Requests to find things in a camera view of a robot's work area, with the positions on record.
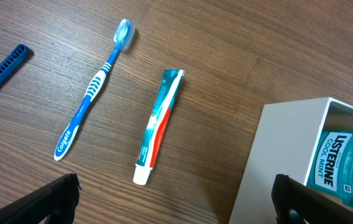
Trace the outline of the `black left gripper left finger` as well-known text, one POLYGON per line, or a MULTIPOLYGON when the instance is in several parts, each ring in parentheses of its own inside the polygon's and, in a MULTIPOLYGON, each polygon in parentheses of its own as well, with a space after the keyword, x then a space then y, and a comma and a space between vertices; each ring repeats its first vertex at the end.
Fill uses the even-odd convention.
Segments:
POLYGON ((0 224, 69 224, 75 219, 80 199, 76 174, 65 174, 34 192, 0 208, 0 224))

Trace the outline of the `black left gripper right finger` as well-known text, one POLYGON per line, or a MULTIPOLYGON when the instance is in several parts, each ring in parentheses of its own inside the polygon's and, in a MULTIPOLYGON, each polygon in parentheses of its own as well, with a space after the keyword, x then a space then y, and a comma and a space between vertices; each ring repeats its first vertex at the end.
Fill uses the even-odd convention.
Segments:
POLYGON ((353 224, 353 211, 318 194, 284 174, 277 174, 272 202, 278 224, 353 224))

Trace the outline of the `blue mouthwash bottle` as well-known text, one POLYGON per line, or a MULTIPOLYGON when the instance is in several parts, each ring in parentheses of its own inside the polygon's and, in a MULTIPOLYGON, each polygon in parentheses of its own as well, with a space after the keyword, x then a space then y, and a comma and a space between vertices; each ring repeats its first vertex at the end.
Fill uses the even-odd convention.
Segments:
POLYGON ((339 197, 353 208, 353 131, 321 132, 307 186, 339 197))

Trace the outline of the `teal red toothpaste tube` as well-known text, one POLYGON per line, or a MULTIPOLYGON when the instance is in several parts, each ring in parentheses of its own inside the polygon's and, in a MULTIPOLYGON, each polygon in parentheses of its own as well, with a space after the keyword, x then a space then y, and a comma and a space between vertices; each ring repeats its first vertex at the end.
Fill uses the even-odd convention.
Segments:
POLYGON ((145 185, 160 150, 184 70, 165 70, 135 163, 133 183, 145 185))

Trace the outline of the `blue white toothbrush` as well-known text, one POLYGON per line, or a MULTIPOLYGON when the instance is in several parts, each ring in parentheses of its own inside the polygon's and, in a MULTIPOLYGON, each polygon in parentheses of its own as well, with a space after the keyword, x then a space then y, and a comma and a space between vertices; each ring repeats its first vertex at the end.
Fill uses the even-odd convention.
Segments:
POLYGON ((106 77, 109 75, 109 72, 111 71, 119 53, 129 48, 132 39, 134 38, 134 33, 135 25, 133 21, 129 18, 123 18, 118 24, 112 38, 112 43, 114 45, 112 53, 100 70, 91 79, 78 111, 62 133, 55 147, 55 152, 53 155, 55 161, 60 161, 63 159, 68 150, 71 148, 86 112, 102 89, 106 81, 106 77))

